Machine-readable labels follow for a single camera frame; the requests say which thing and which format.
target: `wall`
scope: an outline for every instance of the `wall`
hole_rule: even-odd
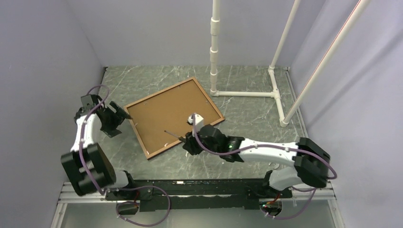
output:
[[[105,66],[208,65],[212,0],[68,0]],[[293,0],[222,0],[219,64],[268,65]],[[290,66],[325,0],[303,0],[278,65]]]
[[[64,0],[4,0],[0,31],[0,227],[50,227],[60,156],[102,66]]]
[[[328,0],[291,66],[300,92],[357,1]],[[372,0],[304,100],[346,227],[402,227],[403,2]]]

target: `cork board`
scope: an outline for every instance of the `cork board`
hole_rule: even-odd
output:
[[[147,159],[181,143],[164,131],[185,136],[192,130],[186,122],[192,113],[200,114],[204,124],[216,125],[224,121],[224,116],[194,77],[128,104],[125,110],[132,117],[130,124]]]

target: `gray marble surface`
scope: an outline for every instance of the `gray marble surface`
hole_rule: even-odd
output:
[[[108,67],[103,84],[110,88],[109,98],[120,106],[151,95],[168,86],[195,76],[209,93],[209,66],[114,66]],[[275,69],[275,76],[286,113],[293,103],[285,71]],[[221,91],[270,92],[268,68],[263,66],[220,66],[217,89]],[[106,91],[101,89],[101,97]],[[290,124],[279,124],[273,98],[212,97],[225,116],[217,127],[226,135],[243,136],[263,142],[293,142],[303,135],[296,115]],[[100,145],[118,170],[127,170],[134,179],[205,179],[261,178],[274,167],[267,162],[230,163],[219,156],[202,152],[191,156],[182,144],[147,160],[128,121],[119,127],[123,133],[101,136]]]

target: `pvc pipe frame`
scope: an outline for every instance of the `pvc pipe frame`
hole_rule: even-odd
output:
[[[292,6],[290,15],[288,17],[286,26],[284,27],[283,34],[281,35],[280,42],[277,46],[276,53],[274,54],[273,61],[269,66],[269,75],[271,79],[271,83],[273,84],[273,91],[268,93],[262,92],[232,92],[232,91],[218,91],[216,88],[217,84],[217,55],[218,55],[218,33],[219,33],[219,24],[220,24],[220,0],[213,0],[213,15],[211,18],[211,48],[210,48],[210,62],[211,62],[211,70],[210,70],[210,82],[211,89],[210,95],[212,96],[255,96],[255,97],[272,97],[276,100],[280,125],[284,120],[284,111],[283,106],[281,104],[280,92],[277,88],[276,79],[274,77],[274,66],[276,65],[277,59],[280,55],[281,49],[284,46],[286,41],[289,29],[294,20],[295,14],[297,13],[297,9],[299,7],[300,0],[295,0],[294,5]]]
[[[350,16],[348,16],[347,20],[345,21],[344,25],[341,27],[339,33],[336,35],[335,39],[333,40],[332,44],[330,45],[329,49],[326,51],[325,55],[320,60],[319,64],[317,65],[316,69],[314,70],[311,77],[308,79],[307,83],[305,84],[304,88],[302,89],[301,93],[295,100],[294,104],[290,108],[290,111],[287,113],[285,118],[280,121],[281,126],[286,126],[293,114],[297,111],[299,106],[302,103],[302,100],[306,96],[307,92],[312,87],[313,83],[320,75],[322,70],[325,68],[326,64],[332,58],[333,54],[337,50],[340,43],[343,41],[344,37],[347,35],[349,30],[352,28],[354,23],[360,17],[366,6],[369,4],[370,0],[359,0],[356,6],[354,7],[353,11],[351,12]]]

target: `gray floor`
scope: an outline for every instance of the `gray floor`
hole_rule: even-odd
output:
[[[267,67],[221,66],[217,89],[221,91],[272,91]],[[293,103],[285,71],[275,69],[276,81],[286,113]],[[195,76],[206,91],[210,88],[208,66],[115,66],[108,67],[103,84],[110,88],[108,102],[125,106],[168,86]],[[263,142],[293,142],[303,135],[294,115],[290,124],[279,125],[273,98],[212,97],[226,120],[218,125],[226,135],[243,136]],[[266,162],[229,163],[206,152],[191,156],[178,145],[150,160],[128,121],[119,129],[122,134],[110,139],[101,136],[100,145],[118,170],[127,170],[134,179],[204,179],[204,178],[261,178],[272,169]]]

